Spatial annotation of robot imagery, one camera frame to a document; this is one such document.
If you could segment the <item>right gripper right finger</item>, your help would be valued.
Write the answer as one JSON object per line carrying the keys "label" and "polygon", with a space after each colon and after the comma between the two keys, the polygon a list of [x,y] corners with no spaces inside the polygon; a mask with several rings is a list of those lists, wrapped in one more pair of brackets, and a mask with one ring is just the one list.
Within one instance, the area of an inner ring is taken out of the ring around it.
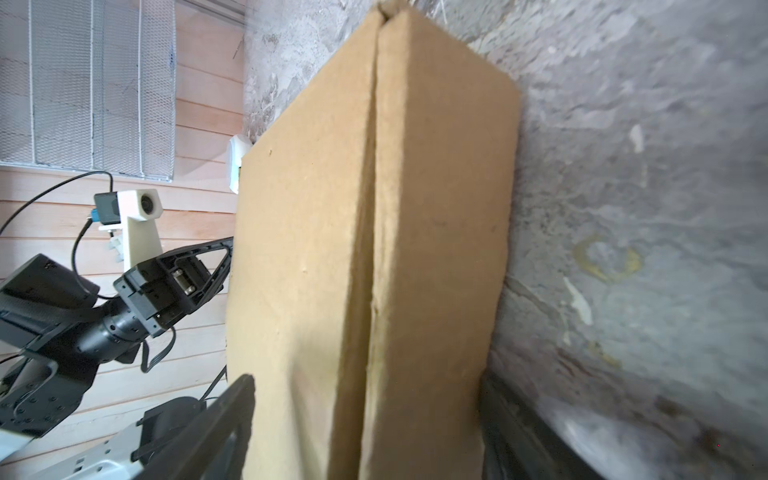
{"label": "right gripper right finger", "polygon": [[479,418],[484,479],[602,477],[494,373],[481,377]]}

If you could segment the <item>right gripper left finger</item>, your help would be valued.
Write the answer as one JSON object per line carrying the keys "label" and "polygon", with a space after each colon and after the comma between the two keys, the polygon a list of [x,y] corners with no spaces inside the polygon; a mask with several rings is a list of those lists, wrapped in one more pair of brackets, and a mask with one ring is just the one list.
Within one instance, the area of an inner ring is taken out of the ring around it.
{"label": "right gripper left finger", "polygon": [[248,374],[232,383],[160,451],[139,479],[240,479],[255,410],[255,380]]}

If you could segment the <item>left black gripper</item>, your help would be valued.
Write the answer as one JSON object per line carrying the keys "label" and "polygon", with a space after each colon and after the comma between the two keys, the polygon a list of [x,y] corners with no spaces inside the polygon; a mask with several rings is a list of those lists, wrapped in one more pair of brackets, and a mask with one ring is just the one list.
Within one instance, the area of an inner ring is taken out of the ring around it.
{"label": "left black gripper", "polygon": [[[222,254],[213,270],[201,260],[211,253]],[[222,290],[232,256],[232,237],[181,247],[135,265],[113,286],[132,317],[157,337]]]}

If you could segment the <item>brown cardboard box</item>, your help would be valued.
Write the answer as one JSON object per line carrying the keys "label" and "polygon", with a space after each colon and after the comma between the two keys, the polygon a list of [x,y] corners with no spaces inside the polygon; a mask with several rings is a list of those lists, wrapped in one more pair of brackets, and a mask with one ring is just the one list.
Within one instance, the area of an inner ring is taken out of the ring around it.
{"label": "brown cardboard box", "polygon": [[372,8],[243,159],[227,366],[246,479],[478,479],[521,95],[404,1]]}

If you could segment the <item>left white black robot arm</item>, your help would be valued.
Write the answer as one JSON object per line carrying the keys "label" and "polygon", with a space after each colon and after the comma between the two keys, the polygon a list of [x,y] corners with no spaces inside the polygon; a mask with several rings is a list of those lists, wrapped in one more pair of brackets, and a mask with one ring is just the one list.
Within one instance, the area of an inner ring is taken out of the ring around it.
{"label": "left white black robot arm", "polygon": [[1,339],[16,348],[1,379],[1,454],[8,457],[74,413],[101,366],[159,362],[148,341],[173,334],[223,288],[233,241],[223,238],[139,262],[115,282],[115,295],[45,255],[1,285]]}

